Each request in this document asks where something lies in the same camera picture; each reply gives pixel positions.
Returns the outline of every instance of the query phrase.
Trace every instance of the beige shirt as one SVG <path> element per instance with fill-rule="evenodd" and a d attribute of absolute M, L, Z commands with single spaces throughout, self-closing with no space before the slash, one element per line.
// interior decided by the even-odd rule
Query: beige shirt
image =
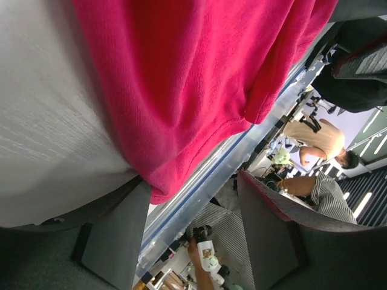
<path fill-rule="evenodd" d="M 287 123 L 283 131 L 288 138 L 303 142 L 325 152 L 328 160 L 338 156 L 344 147 L 344 134 L 338 128 L 319 122 L 321 130 L 314 133 L 305 123 L 293 121 Z"/>

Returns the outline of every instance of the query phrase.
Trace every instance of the pink shirt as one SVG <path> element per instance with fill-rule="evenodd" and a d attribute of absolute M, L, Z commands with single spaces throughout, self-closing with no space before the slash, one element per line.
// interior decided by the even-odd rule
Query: pink shirt
<path fill-rule="evenodd" d="M 73 0 L 122 152 L 167 201 L 260 123 L 337 0 Z"/>

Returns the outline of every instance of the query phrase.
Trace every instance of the hand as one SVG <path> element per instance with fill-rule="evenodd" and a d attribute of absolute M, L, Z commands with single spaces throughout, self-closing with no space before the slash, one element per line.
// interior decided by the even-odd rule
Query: hand
<path fill-rule="evenodd" d="M 300 160 L 300 161 L 302 166 L 306 166 L 310 163 L 309 161 L 306 161 L 306 160 Z"/>
<path fill-rule="evenodd" d="M 198 250 L 198 243 L 196 242 L 196 239 L 193 237 L 191 241 L 189 242 L 188 246 L 188 255 L 191 259 L 193 266 L 195 268 L 201 269 L 201 262 L 200 262 L 200 256 L 199 256 L 199 250 Z"/>

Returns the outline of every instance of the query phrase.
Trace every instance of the black hair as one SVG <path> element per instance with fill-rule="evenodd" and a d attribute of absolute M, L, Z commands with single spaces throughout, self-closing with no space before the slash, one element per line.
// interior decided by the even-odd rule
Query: black hair
<path fill-rule="evenodd" d="M 352 169 L 359 165 L 360 157 L 352 151 L 347 151 L 343 157 L 345 160 L 345 164 L 342 165 L 343 169 Z"/>

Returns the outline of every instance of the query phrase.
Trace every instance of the man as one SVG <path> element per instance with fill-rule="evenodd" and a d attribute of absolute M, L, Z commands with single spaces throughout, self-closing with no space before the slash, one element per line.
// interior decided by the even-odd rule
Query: man
<path fill-rule="evenodd" d="M 385 34 L 387 22 L 382 18 L 369 18 L 345 22 L 340 29 L 338 47 L 312 86 L 321 97 L 348 112 L 358 113 L 387 106 L 387 84 L 373 79 L 335 79 L 333 73 L 348 53 L 359 51 L 379 41 Z"/>
<path fill-rule="evenodd" d="M 285 179 L 279 185 L 294 196 L 310 196 L 318 213 L 343 222 L 356 224 L 352 210 L 344 200 L 338 183 L 324 174 L 319 176 L 296 176 Z"/>
<path fill-rule="evenodd" d="M 261 182 L 273 184 L 273 181 L 268 179 L 263 179 Z M 280 183 L 280 187 L 287 189 L 291 195 L 310 196 L 313 201 L 312 208 L 320 214 L 356 224 L 353 212 L 343 198 L 343 192 L 337 182 L 329 176 L 324 174 L 317 177 L 297 176 L 284 180 Z M 230 269 L 231 281 L 241 285 L 243 289 L 255 289 L 239 199 L 233 189 L 232 179 L 216 194 L 215 201 L 208 203 L 202 209 L 188 226 L 187 233 L 190 236 L 193 228 L 203 225 L 212 227 L 210 238 L 216 255 L 221 257 L 221 263 Z M 196 252 L 196 242 L 192 241 L 189 254 L 195 267 L 198 289 L 211 289 L 210 277 L 201 268 Z"/>
<path fill-rule="evenodd" d="M 344 134 L 329 121 L 320 119 L 321 130 L 314 133 L 313 130 L 305 123 L 293 121 L 286 124 L 283 134 L 303 142 L 307 146 L 301 147 L 300 162 L 303 166 L 309 161 L 306 160 L 308 155 L 317 156 L 323 160 L 334 158 L 343 169 L 352 169 L 359 165 L 359 157 L 352 151 L 344 149 Z"/>

